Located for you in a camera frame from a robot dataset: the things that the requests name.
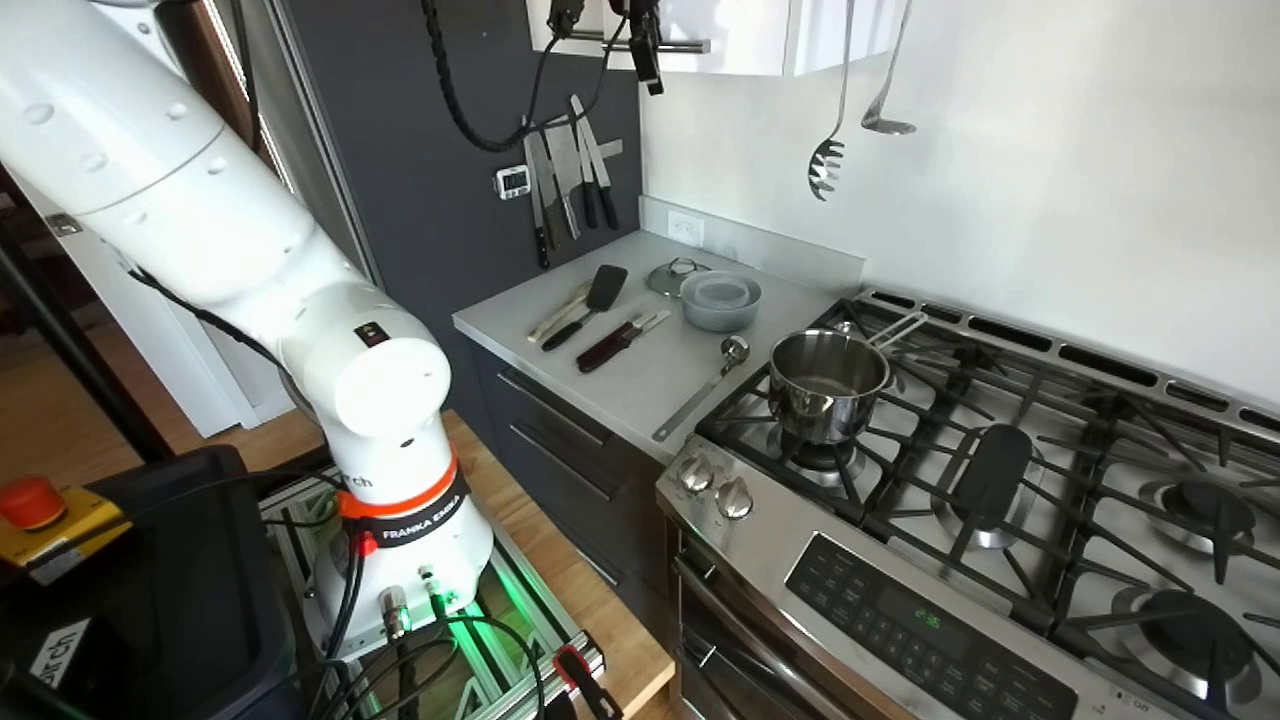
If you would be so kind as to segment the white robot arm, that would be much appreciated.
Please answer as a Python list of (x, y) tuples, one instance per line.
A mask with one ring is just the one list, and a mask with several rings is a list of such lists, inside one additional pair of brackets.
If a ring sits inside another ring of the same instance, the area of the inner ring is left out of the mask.
[(87, 0), (0, 0), (0, 160), (304, 398), (346, 474), (314, 564), (333, 658), (470, 614), (497, 533), (447, 444), (445, 348), (179, 73)]

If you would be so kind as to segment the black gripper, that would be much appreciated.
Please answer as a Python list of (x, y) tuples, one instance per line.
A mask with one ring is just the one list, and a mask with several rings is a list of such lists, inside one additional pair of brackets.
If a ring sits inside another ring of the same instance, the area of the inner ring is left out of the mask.
[[(629, 23), (636, 42), (636, 82), (649, 97), (665, 97), (660, 82), (660, 0), (608, 0), (608, 7)], [(554, 0), (549, 5), (549, 30), (554, 37), (572, 37), (572, 30), (585, 15), (585, 0)]]

